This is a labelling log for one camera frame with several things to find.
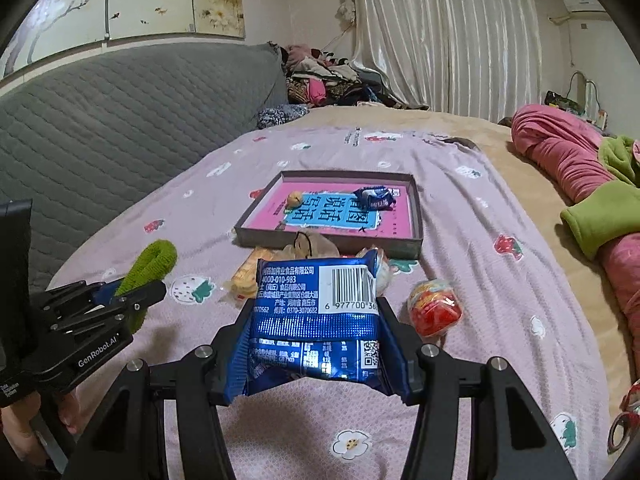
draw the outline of red packaged snack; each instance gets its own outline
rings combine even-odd
[[[446,280],[420,282],[407,301],[409,318],[415,331],[424,337],[439,335],[462,317],[462,307]]]

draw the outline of green fabric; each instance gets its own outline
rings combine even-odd
[[[604,137],[598,160],[616,179],[640,187],[640,164],[633,153],[634,140],[625,136]]]
[[[621,180],[602,184],[582,202],[560,213],[588,259],[614,238],[640,232],[640,189]]]
[[[140,254],[116,290],[116,296],[122,296],[139,286],[153,280],[162,280],[174,268],[178,253],[169,240],[156,240]],[[135,334],[145,320],[146,309],[134,312],[129,317],[129,329]]]

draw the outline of pile of clothes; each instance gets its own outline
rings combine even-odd
[[[307,44],[287,45],[280,51],[289,103],[313,108],[374,102],[390,108],[407,108],[384,93],[379,75],[357,72],[345,57],[336,59],[332,52],[322,52]]]

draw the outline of qr code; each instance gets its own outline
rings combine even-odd
[[[360,355],[362,357],[360,368],[372,369],[378,368],[378,348],[380,343],[377,341],[361,341]]]

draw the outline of human hand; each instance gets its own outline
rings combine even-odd
[[[61,396],[58,403],[58,416],[71,434],[78,432],[80,404],[72,392]],[[2,408],[2,430],[18,457],[28,460],[36,466],[43,466],[47,454],[30,426],[31,419],[40,410],[40,394],[31,392],[23,399]]]

